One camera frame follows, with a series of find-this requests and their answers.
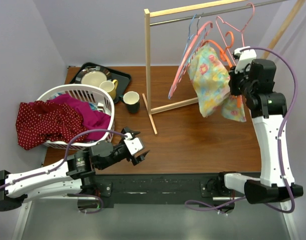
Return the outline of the floral pastel skirt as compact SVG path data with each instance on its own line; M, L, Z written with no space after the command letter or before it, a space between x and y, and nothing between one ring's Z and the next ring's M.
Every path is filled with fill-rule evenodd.
M228 70L209 44L197 51L189 64L188 75L196 92L202 117L206 118L220 109L224 118L246 122L241 100L230 94Z

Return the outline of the pink plastic hanger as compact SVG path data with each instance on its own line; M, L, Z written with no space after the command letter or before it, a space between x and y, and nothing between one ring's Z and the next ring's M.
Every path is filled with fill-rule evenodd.
M201 47L203 41L205 40L209 32L212 30L212 28L213 28L213 22L207 21L202 27L198 29L197 33L189 39L188 47L184 51L184 55L177 69L174 81L171 85L171 88L168 94L169 99L172 98L177 88L177 85L181 82L184 74L187 71L188 64L191 62L191 59L193 58L194 54Z

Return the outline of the red polka dot skirt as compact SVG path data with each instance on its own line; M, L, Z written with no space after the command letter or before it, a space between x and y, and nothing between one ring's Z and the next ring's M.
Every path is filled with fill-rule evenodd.
M18 145L30 150L46 141L69 142L85 132L83 117L66 103L20 103L16 120Z

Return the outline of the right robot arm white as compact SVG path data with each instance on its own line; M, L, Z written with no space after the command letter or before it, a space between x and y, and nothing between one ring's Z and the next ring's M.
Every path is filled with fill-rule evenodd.
M232 95L244 96L250 111L260 148L260 177L221 172L206 187L223 197L239 192L250 204L294 202L303 195L303 187L295 183L290 169L285 130L297 88L291 103L287 104L285 96L273 90L275 63L258 58L258 49L246 46L234 50L233 56L238 62L229 71L229 86Z

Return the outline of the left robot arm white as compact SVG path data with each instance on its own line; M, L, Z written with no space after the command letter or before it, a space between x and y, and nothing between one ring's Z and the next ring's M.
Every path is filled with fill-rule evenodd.
M118 134L117 145L106 140L70 155L52 165L12 174L0 171L0 212L11 211L23 203L54 195L91 198L92 203L82 206L84 214L98 213L104 208L95 184L96 170L104 170L122 160L134 166L145 159L144 144L138 132L125 127Z

